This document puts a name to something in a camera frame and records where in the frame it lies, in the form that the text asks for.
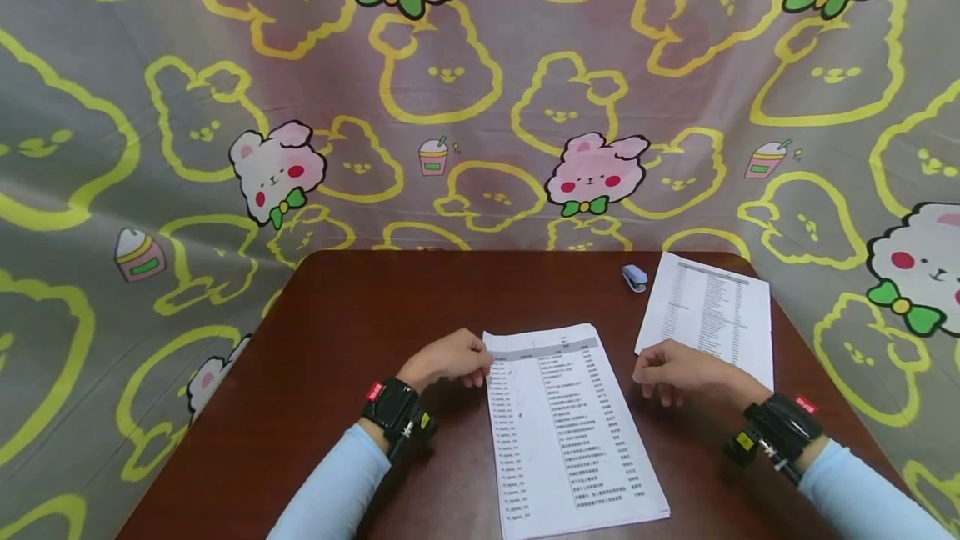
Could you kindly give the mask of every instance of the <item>table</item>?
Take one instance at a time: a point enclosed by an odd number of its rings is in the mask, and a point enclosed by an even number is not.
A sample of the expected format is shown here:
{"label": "table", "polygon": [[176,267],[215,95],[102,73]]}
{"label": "table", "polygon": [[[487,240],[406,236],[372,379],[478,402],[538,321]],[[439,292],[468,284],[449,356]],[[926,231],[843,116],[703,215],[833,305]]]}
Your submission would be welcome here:
{"label": "table", "polygon": [[[743,258],[681,253],[756,276]],[[722,456],[738,414],[704,401],[644,402],[631,380],[649,292],[620,276],[636,263],[656,283],[658,252],[318,252],[299,267],[197,424],[160,472],[121,539],[265,538],[343,430],[373,380],[458,327],[517,333],[589,322],[602,344],[672,516],[570,538],[835,538],[765,457],[746,470]],[[903,489],[901,479],[776,304],[777,390],[819,407],[833,438]],[[431,452],[384,479],[359,538],[500,538],[484,391],[431,387],[440,422]]]}

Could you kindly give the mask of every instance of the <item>light blue sleeve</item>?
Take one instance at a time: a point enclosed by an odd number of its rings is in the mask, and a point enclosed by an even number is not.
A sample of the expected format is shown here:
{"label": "light blue sleeve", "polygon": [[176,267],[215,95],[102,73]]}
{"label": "light blue sleeve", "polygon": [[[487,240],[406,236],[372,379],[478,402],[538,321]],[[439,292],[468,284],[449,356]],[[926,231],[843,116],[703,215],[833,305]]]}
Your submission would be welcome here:
{"label": "light blue sleeve", "polygon": [[267,540],[353,538],[389,470],[386,454],[354,424],[306,478]]}
{"label": "light blue sleeve", "polygon": [[852,540],[953,540],[927,511],[833,440],[800,482],[800,491]]}

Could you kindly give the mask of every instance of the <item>black wrist device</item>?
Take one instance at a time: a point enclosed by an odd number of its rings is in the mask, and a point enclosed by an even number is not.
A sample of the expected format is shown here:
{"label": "black wrist device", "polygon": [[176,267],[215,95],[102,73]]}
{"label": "black wrist device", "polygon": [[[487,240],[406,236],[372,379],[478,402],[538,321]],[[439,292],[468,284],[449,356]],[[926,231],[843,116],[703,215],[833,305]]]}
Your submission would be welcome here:
{"label": "black wrist device", "polygon": [[390,442],[387,458],[391,462],[410,439],[426,442],[437,432],[437,423],[419,406],[417,399],[417,390],[396,377],[375,382],[367,393],[362,417],[383,428],[383,435]]}
{"label": "black wrist device", "polygon": [[792,401],[774,394],[762,405],[751,405],[743,412],[747,426],[727,440],[724,452],[734,463],[744,467],[763,449],[777,471],[800,483],[801,474],[793,466],[803,449],[823,433],[823,426],[813,417],[815,408],[803,399]]}

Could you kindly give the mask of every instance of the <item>red tag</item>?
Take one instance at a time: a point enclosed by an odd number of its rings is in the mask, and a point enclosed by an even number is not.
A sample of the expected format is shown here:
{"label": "red tag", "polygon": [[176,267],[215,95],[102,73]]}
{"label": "red tag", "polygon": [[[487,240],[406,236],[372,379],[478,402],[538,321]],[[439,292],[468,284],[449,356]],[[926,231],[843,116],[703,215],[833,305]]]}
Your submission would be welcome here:
{"label": "red tag", "polygon": [[813,406],[813,402],[808,401],[803,396],[797,395],[797,405],[800,405],[803,410],[806,410],[807,413],[813,415],[817,412],[817,408]]}
{"label": "red tag", "polygon": [[383,384],[380,382],[374,382],[373,386],[370,388],[370,392],[367,392],[367,400],[371,403],[377,400],[377,396],[380,396],[380,393],[383,391]]}

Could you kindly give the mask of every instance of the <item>white bunny face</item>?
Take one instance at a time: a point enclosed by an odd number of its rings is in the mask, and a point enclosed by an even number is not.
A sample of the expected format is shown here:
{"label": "white bunny face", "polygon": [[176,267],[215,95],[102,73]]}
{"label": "white bunny face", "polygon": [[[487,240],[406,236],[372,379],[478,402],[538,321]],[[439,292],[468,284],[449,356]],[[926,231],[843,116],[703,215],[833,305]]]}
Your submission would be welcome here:
{"label": "white bunny face", "polygon": [[294,119],[272,130],[266,140],[246,131],[230,147],[247,211],[260,225],[272,222],[279,229],[283,214],[301,207],[303,194],[323,181],[327,161],[310,147],[311,136],[313,129]]}
{"label": "white bunny face", "polygon": [[187,405],[190,408],[191,424],[197,420],[203,407],[207,406],[207,401],[213,396],[214,391],[220,387],[220,382],[223,381],[223,377],[229,373],[230,369],[233,369],[236,358],[240,356],[243,349],[247,348],[247,344],[250,343],[250,338],[250,334],[247,334],[247,336],[240,340],[240,344],[230,352],[227,358],[208,358],[207,361],[203,362],[203,365],[200,366],[200,369],[197,370],[197,373],[195,373],[193,377],[190,377],[190,383],[188,383],[186,387],[186,394]]}
{"label": "white bunny face", "polygon": [[[870,242],[867,268],[880,282],[895,283],[900,298],[912,305],[942,312],[945,315],[940,323],[942,330],[960,336],[958,245],[960,205],[935,202],[918,205],[901,227]],[[927,336],[926,331],[912,331]]]}

